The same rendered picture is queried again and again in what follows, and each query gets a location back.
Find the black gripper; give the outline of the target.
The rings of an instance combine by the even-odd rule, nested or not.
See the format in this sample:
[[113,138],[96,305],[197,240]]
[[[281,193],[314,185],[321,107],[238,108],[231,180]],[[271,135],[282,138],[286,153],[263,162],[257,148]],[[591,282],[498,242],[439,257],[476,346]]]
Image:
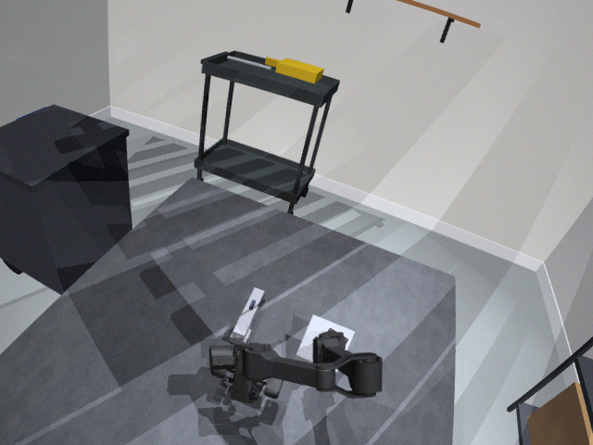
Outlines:
[[[235,369],[229,369],[229,370],[218,369],[218,370],[211,370],[210,372],[211,372],[211,375],[216,376],[220,379],[223,379],[227,371],[229,371],[227,381],[230,383],[233,383],[233,375],[235,374]],[[269,378],[269,379],[265,379],[260,382],[257,382],[256,386],[257,386],[257,389],[259,389],[259,393],[261,393],[262,387],[264,385],[266,385],[266,387],[264,388],[263,394],[267,397],[272,398],[272,399],[277,399],[278,395],[280,393],[280,390],[282,388],[283,382],[284,381],[282,379]]]

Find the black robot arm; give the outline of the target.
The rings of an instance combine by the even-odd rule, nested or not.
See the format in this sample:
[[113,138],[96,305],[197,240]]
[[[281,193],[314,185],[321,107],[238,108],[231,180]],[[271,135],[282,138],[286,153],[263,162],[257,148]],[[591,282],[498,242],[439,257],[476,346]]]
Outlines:
[[[348,339],[344,333],[330,329],[312,339],[312,362],[280,357],[269,343],[214,345],[209,346],[210,370],[235,369],[230,395],[244,403],[258,401],[256,384],[267,378],[338,392],[350,399],[375,397],[382,391],[383,359],[370,352],[350,353],[345,350]],[[336,369],[348,376],[353,390],[335,385]]]

